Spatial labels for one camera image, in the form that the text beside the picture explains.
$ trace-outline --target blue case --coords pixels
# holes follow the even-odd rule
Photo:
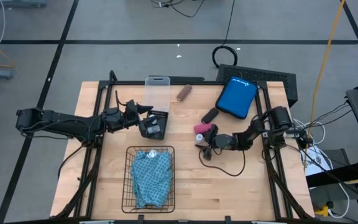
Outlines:
[[[224,86],[215,107],[236,118],[245,119],[257,93],[257,87],[241,78],[232,77]]]

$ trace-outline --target brown cylinder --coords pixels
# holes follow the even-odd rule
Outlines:
[[[183,100],[185,100],[186,96],[189,94],[189,92],[190,92],[191,89],[192,89],[191,85],[189,85],[189,84],[185,85],[185,87],[183,87],[183,89],[181,90],[181,92],[178,94],[177,100],[178,100],[178,101],[183,101]]]

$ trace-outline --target blue patterned towel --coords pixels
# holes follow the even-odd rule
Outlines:
[[[146,205],[161,207],[167,200],[172,178],[170,154],[159,152],[154,157],[138,151],[132,164],[131,176],[136,196],[136,208]]]

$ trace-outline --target yellow cable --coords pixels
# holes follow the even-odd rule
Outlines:
[[[8,64],[9,64],[9,65],[0,65],[0,67],[14,68],[14,61],[11,60],[1,49],[0,49],[0,54],[3,55],[8,60]]]
[[[341,12],[342,12],[342,8],[343,8],[343,5],[344,5],[344,4],[345,4],[345,0],[342,0],[342,1],[341,1],[341,5],[339,6],[338,12],[336,13],[336,16],[335,16],[333,29],[331,30],[331,34],[329,35],[329,40],[328,40],[328,44],[327,44],[327,47],[326,47],[326,52],[325,52],[325,54],[324,54],[323,63],[321,64],[320,73],[318,74],[316,86],[314,87],[314,92],[313,92],[313,104],[312,104],[312,106],[311,106],[310,125],[311,125],[312,122],[313,122],[314,106],[315,106],[315,104],[316,104],[316,95],[317,95],[317,91],[318,91],[318,86],[319,86],[319,84],[320,84],[321,77],[323,76],[323,71],[324,71],[324,67],[325,67],[325,65],[326,65],[327,56],[328,56],[329,50],[331,49],[331,41],[333,40],[334,33],[335,33],[335,29],[336,29],[336,24],[338,23],[339,17],[341,16]],[[310,128],[309,128],[309,134],[308,134],[308,137],[309,137],[309,138],[310,138],[310,136],[311,136],[311,128],[312,128],[312,126],[310,126]],[[306,146],[305,153],[308,153],[308,148],[309,148],[309,145]],[[306,156],[305,156],[305,159],[303,160],[303,171],[305,171],[305,170],[306,170]]]

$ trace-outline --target pink object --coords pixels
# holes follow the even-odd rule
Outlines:
[[[213,123],[196,125],[196,126],[194,126],[194,133],[204,134],[205,132],[211,130],[212,124]]]

